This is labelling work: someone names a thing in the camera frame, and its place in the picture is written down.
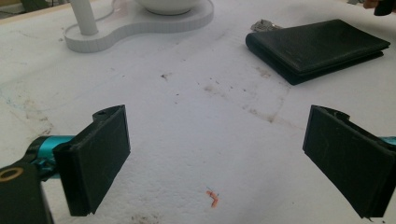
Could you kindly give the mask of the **black leather wallet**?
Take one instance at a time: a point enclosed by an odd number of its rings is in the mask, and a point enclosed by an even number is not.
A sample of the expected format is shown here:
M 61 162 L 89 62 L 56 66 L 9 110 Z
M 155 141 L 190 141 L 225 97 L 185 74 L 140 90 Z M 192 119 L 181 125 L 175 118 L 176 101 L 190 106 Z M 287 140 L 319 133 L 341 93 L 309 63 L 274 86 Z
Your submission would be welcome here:
M 297 85 L 380 57 L 390 43 L 331 20 L 250 33 L 246 45 L 289 84 Z

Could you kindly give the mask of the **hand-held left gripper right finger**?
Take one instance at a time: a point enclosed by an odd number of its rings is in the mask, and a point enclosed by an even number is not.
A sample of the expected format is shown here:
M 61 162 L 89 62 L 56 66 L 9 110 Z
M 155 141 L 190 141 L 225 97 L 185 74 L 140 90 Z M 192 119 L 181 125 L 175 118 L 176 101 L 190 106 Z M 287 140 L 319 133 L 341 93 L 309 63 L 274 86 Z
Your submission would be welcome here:
M 396 136 L 377 137 L 348 114 L 313 105 L 303 151 L 360 217 L 385 215 L 396 190 Z

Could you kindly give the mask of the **silver keys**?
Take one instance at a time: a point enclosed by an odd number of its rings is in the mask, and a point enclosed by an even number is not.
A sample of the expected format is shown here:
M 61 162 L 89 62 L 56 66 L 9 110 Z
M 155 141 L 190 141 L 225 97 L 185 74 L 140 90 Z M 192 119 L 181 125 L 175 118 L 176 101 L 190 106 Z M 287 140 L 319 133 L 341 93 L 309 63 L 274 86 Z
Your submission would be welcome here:
M 259 20 L 251 25 L 250 29 L 254 32 L 269 32 L 274 30 L 279 30 L 280 26 L 267 20 Z

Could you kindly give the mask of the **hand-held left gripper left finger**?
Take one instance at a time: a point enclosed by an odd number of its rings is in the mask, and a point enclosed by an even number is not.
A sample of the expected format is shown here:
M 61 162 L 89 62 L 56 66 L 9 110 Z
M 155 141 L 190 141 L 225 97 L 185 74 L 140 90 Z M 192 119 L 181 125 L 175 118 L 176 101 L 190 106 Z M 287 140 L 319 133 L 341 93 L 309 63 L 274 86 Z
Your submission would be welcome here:
M 71 216 L 96 212 L 130 151 L 124 105 L 96 112 L 88 127 L 53 149 Z

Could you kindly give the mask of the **white stand base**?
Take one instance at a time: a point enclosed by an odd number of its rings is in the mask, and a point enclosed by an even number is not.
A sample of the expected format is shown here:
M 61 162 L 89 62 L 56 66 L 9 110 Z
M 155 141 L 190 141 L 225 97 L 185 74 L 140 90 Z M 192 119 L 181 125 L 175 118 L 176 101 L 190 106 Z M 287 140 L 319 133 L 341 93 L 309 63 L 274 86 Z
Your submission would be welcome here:
M 64 40 L 71 50 L 82 53 L 98 52 L 111 48 L 131 35 L 144 33 L 182 33 L 208 25 L 214 17 L 210 0 L 201 0 L 181 15 L 167 16 L 149 12 L 135 0 L 96 1 L 88 12 L 88 24 L 97 33 L 84 35 L 80 23 L 64 30 Z

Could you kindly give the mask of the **white bowl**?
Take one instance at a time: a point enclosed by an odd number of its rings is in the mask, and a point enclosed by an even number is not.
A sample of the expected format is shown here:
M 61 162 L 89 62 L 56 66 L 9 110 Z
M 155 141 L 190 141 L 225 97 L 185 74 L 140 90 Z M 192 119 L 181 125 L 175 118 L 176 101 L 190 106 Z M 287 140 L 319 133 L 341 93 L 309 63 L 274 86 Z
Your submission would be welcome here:
M 159 15 L 179 15 L 189 12 L 202 0 L 135 0 L 149 12 Z

